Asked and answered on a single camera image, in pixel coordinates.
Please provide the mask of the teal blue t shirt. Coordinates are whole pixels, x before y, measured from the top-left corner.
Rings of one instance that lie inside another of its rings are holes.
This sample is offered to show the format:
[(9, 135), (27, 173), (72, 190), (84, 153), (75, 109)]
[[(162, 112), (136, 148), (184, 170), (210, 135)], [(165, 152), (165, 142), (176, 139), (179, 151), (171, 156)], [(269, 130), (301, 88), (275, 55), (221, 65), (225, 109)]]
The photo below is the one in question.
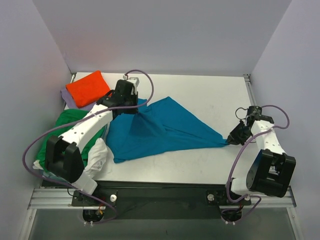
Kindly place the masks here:
[(109, 125), (106, 145), (118, 164), (165, 152), (222, 148), (223, 136), (171, 97), (122, 114)]

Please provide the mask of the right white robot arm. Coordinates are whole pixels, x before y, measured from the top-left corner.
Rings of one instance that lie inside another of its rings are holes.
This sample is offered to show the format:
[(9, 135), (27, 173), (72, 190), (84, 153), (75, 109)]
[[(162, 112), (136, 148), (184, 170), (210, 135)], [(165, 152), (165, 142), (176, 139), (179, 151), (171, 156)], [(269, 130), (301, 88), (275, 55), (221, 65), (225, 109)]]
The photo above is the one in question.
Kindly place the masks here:
[[(226, 141), (228, 145), (242, 147), (232, 164), (225, 189), (221, 192), (225, 203), (236, 203), (250, 193), (278, 198), (285, 196), (296, 167), (296, 159), (281, 147), (275, 132), (276, 129), (285, 130), (290, 126), (289, 116), (285, 117), (286, 125), (280, 126), (275, 124), (271, 116), (263, 114), (263, 107), (251, 105), (246, 109), (245, 118), (240, 119)], [(256, 143), (258, 154), (247, 175), (234, 178), (236, 165), (251, 142)]]

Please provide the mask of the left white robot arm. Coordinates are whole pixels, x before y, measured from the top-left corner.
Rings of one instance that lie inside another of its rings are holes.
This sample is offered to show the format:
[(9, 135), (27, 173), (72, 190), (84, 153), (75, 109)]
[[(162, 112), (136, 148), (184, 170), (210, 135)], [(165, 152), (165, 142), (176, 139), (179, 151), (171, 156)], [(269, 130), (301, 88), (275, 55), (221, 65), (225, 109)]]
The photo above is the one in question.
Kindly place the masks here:
[(81, 156), (87, 143), (104, 126), (121, 114), (138, 112), (137, 77), (117, 81), (115, 89), (97, 100), (90, 112), (70, 130), (51, 136), (46, 142), (45, 169), (84, 192), (83, 200), (90, 206), (101, 201), (98, 184), (87, 173)]

